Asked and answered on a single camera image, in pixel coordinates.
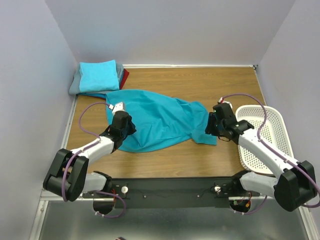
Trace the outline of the teal t-shirt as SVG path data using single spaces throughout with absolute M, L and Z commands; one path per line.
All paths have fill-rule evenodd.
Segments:
M 121 151 L 152 152 L 189 139 L 197 144 L 217 144 L 215 136 L 205 133 L 209 113 L 198 101 L 138 89 L 109 92 L 105 99 L 111 105 L 124 103 L 136 128 L 136 132 L 124 140 Z

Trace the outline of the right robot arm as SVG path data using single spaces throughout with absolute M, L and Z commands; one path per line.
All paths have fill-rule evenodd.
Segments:
M 288 212 L 306 206 L 318 195 L 314 167 L 294 158 L 285 123 L 276 109 L 244 105 L 233 111 L 227 101 L 212 109 L 205 133 L 234 142 L 245 168 L 226 187 L 215 185 L 218 195 L 256 192 L 274 198 Z

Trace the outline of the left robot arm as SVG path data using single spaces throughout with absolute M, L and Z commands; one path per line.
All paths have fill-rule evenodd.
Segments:
M 108 176 L 99 172 L 88 174 L 88 166 L 115 152 L 135 132 L 132 117 L 126 111 L 115 112 L 112 123 L 96 140 L 73 150 L 58 150 L 44 178 L 43 188 L 66 202 L 92 191 L 101 198 L 107 197 L 111 191 Z

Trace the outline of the white perforated laundry basket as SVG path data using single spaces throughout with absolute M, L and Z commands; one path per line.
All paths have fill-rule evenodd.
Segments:
M 270 106 L 266 106 L 265 110 L 267 113 L 265 123 L 263 123 L 265 119 L 264 111 L 260 105 L 240 106 L 236 110 L 235 116 L 238 121 L 246 120 L 252 124 L 256 130 L 262 126 L 260 131 L 261 138 L 272 148 L 278 148 L 286 155 L 293 157 L 294 154 L 290 138 L 282 115 L 279 111 Z M 262 175 L 272 175 L 271 170 L 255 157 L 254 154 L 241 146 L 238 147 L 238 152 L 240 163 L 246 170 Z

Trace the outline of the folded red t-shirt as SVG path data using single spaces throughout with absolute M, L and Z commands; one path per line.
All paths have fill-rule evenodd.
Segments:
M 130 73 L 126 69 L 123 70 L 123 74 L 122 74 L 121 81 L 120 81 L 120 84 L 119 84 L 119 89 L 120 90 L 123 89 L 128 77 L 129 77 L 129 74 Z

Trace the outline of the folded light blue t-shirt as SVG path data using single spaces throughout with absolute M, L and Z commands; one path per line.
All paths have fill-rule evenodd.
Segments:
M 81 93 L 117 91 L 120 89 L 115 60 L 79 63 Z

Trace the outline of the folded grey t-shirt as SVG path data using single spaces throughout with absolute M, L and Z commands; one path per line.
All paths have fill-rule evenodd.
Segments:
M 121 89 L 121 83 L 123 81 L 123 77 L 125 74 L 124 66 L 120 63 L 116 63 L 116 72 L 117 72 L 117 77 L 118 77 L 119 88 Z M 71 84 L 69 91 L 68 91 L 68 93 L 70 95 L 80 94 L 80 88 L 79 88 L 80 81 L 81 81 L 80 65 L 78 65 L 76 68 L 76 71 L 73 75 L 72 84 Z

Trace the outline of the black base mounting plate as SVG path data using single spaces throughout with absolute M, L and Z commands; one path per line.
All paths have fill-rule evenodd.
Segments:
M 114 178 L 108 192 L 119 197 L 89 192 L 94 211 L 108 216 L 123 209 L 229 208 L 231 197 L 246 202 L 256 192 L 235 190 L 231 177 Z

